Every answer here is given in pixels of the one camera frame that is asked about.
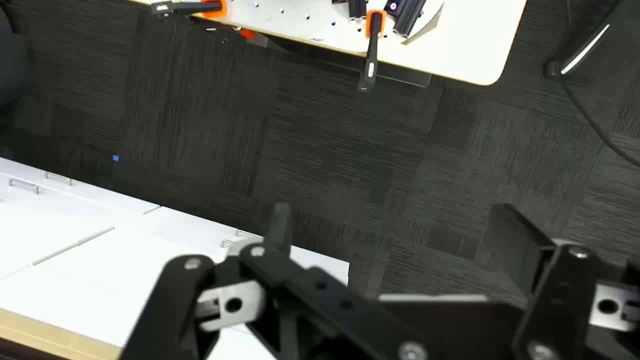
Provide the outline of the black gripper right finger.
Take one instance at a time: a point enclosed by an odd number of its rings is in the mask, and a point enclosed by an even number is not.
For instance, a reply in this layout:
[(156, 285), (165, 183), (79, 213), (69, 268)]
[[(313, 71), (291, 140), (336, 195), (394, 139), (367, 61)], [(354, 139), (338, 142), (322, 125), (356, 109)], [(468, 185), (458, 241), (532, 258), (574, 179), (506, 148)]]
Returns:
[(513, 205), (491, 208), (484, 243), (526, 296), (510, 340), (517, 360), (606, 360), (586, 345), (592, 328), (640, 358), (639, 258), (619, 266), (591, 246), (557, 243)]

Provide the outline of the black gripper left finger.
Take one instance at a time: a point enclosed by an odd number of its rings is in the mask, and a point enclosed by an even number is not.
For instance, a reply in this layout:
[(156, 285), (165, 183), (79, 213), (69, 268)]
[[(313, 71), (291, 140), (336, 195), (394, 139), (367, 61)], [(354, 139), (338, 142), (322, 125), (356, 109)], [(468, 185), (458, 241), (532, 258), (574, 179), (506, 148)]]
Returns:
[(279, 202), (264, 238), (225, 262), (169, 261), (118, 360), (207, 360), (234, 327), (277, 360), (429, 360), (415, 327), (291, 251), (292, 208)]

